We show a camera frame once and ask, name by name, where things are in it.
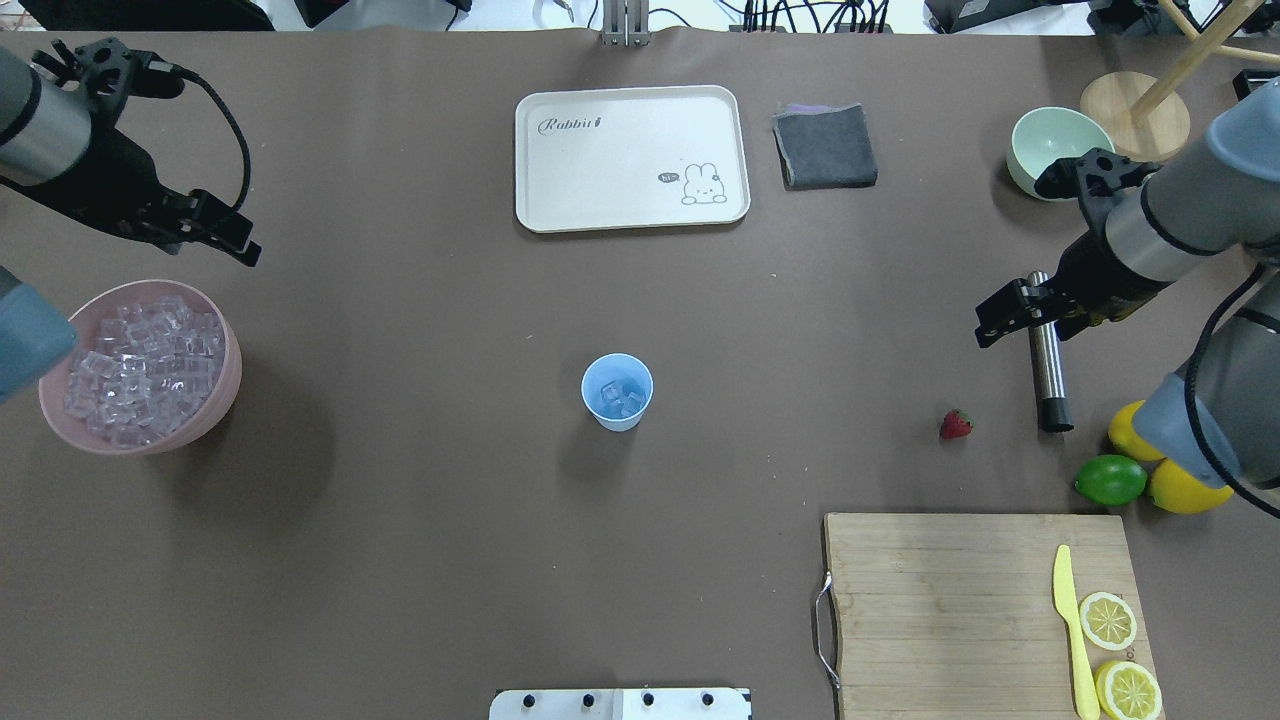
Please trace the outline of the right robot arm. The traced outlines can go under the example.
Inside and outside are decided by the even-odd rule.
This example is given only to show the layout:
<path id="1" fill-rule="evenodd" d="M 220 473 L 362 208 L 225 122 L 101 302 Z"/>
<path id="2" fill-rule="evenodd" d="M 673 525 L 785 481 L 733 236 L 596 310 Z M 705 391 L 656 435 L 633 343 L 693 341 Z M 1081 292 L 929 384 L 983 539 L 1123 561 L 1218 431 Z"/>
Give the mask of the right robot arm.
<path id="1" fill-rule="evenodd" d="M 1196 479 L 1270 514 L 1277 512 L 1279 474 L 1277 126 L 1277 82 L 1270 81 L 1162 165 L 1103 149 L 1057 159 L 1036 192 L 1076 200 L 1085 233 L 1047 281 L 1010 281 L 975 309 L 983 348 L 1046 324 L 1070 340 L 1130 316 L 1198 263 L 1244 249 L 1254 269 L 1211 313 L 1190 356 L 1133 424 Z"/>

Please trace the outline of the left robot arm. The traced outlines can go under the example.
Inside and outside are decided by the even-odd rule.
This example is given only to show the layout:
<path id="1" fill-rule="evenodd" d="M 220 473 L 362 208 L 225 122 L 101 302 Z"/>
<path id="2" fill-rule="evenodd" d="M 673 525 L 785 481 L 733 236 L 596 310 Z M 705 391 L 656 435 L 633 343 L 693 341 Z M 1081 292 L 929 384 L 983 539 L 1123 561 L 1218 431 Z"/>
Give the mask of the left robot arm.
<path id="1" fill-rule="evenodd" d="M 90 229 L 175 255 L 201 243 L 255 266 L 261 247 L 241 209 L 251 179 L 250 147 L 232 127 L 242 161 L 234 202 L 206 190 L 180 193 L 159 178 L 151 155 L 116 123 L 132 97 L 174 99 L 187 85 L 212 86 L 159 54 L 109 37 L 29 60 L 1 55 L 3 186 Z"/>

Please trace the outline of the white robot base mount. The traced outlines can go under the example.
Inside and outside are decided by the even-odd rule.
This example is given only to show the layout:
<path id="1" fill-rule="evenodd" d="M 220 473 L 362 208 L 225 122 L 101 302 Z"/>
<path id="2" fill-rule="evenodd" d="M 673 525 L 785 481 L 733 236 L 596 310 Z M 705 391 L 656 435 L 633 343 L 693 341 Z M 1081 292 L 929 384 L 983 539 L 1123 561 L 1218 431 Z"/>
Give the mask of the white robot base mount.
<path id="1" fill-rule="evenodd" d="M 495 694 L 489 719 L 753 719 L 749 689 L 640 687 L 509 689 Z"/>

